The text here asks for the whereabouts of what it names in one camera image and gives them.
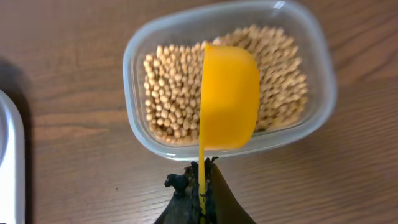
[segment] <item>clear plastic tray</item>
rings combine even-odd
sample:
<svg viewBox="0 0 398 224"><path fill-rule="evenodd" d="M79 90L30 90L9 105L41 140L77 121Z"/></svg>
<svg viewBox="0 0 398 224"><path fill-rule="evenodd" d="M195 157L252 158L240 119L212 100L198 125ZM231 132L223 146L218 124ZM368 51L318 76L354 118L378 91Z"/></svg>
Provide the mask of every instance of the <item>clear plastic tray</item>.
<svg viewBox="0 0 398 224"><path fill-rule="evenodd" d="M193 45L213 40L237 27L276 26L295 38L300 69L307 75L309 101L302 119L281 130L256 133L241 149L206 151L206 156L228 157L280 147L318 129L335 105L337 90L325 38L315 18L303 6L284 1L241 1L215 4L161 17L142 26L127 45L123 58L124 92L131 128L152 152L178 161L197 160L198 145L171 146L149 131L145 120L145 55L158 45Z"/></svg>

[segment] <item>yellow spoon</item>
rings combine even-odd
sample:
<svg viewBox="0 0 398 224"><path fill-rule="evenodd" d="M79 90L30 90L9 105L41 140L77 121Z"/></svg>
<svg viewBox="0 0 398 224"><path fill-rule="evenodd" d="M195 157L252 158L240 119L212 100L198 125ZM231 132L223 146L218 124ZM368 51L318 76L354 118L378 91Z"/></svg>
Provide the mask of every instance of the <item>yellow spoon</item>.
<svg viewBox="0 0 398 224"><path fill-rule="evenodd" d="M238 47L207 45L200 108L199 201L206 213L205 150L238 149L257 120L259 72L253 56Z"/></svg>

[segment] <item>wooden surface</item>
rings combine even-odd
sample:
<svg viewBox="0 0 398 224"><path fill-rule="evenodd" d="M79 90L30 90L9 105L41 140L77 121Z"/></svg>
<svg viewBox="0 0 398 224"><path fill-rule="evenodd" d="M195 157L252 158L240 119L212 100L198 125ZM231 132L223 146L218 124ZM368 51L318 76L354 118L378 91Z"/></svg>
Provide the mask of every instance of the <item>wooden surface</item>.
<svg viewBox="0 0 398 224"><path fill-rule="evenodd" d="M187 164L134 137L124 48L147 21L214 2L0 1L1 88L23 91L32 127L27 223L154 221L166 175ZM398 223L398 1L302 2L331 50L335 112L299 142L219 167L258 223Z"/></svg>

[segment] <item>wood grain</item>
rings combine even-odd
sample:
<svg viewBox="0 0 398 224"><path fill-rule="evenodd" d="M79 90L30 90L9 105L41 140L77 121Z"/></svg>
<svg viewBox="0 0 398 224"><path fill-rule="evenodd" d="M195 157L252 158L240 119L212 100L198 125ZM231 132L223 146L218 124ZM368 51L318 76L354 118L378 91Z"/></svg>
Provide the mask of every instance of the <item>wood grain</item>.
<svg viewBox="0 0 398 224"><path fill-rule="evenodd" d="M147 21L215 2L0 1L1 88L18 71L32 123L27 223L156 219L171 198L165 176L186 164L134 137L124 48ZM336 110L299 142L219 167L258 223L398 223L398 1L301 2L325 31Z"/></svg>

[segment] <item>container rim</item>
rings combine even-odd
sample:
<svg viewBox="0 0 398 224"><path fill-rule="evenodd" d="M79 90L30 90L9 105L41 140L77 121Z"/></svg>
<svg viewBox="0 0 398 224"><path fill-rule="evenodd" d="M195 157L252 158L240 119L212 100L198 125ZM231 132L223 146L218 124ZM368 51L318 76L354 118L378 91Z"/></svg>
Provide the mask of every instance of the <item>container rim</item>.
<svg viewBox="0 0 398 224"><path fill-rule="evenodd" d="M205 16L205 14L214 14L217 12L222 11L229 11L234 10L241 6L261 6L264 7L266 5L270 5L270 8L274 9L284 9L290 12L294 12L297 16L300 16L303 22L309 26L309 29L312 30L315 36L319 38L315 38L314 45L319 51L319 62L321 66L324 68L324 78L326 85L326 99L324 104L322 104L320 109L316 110L312 117L309 117L305 122L299 123L291 128L283 129L276 132L266 133L263 135L262 139L258 140L268 140L272 141L272 139L276 136L285 136L283 141L273 140L274 144L266 147L260 147L257 149L249 149L245 151L230 151L231 153L216 154L217 151L207 151L206 156L219 156L219 157L229 157L229 156L237 156L248 154L252 152L263 151L266 149L271 149L275 147L280 147L291 142L297 141L299 139L304 138L305 136L309 135L310 133L314 132L318 129L331 115L333 108L336 104L337 99L337 88L336 88L336 79L334 76L334 72L331 66L330 56L328 54L326 40L322 33L321 27L317 20L314 18L312 13L306 9L304 6L297 2L292 1L241 1L241 2L227 2L227 3L218 3L218 4L210 4L207 6L196 7L193 9L188 9L186 11L177 12L173 14L169 14L166 16L159 17L154 19L146 24L144 24L141 28L137 30L137 32L133 35L130 39L123 56L123 84L124 84L124 94L126 99L126 107L127 107L127 115L129 118L130 126L133 130L133 133L136 135L136 138L143 144L146 148L152 151L155 154L158 154L162 157L173 159L176 161L194 161L197 160L196 157L176 157L178 156L177 153L172 153L173 151L181 151L186 149L179 149L179 147L168 147L161 145L157 142L148 141L151 139L147 139L142 130L138 127L138 121L136 120L135 115L135 103L134 100L136 99L136 94L134 91L134 86L132 84L132 70L131 70L131 60L137 54L137 48L142 42L143 38L148 34L157 31L159 27L167 27L174 23L178 23L180 21L184 21L188 17L195 17L195 16ZM167 152L160 152L159 149L163 147L165 149L170 150L170 153ZM193 148L197 146L182 146L185 148Z"/></svg>

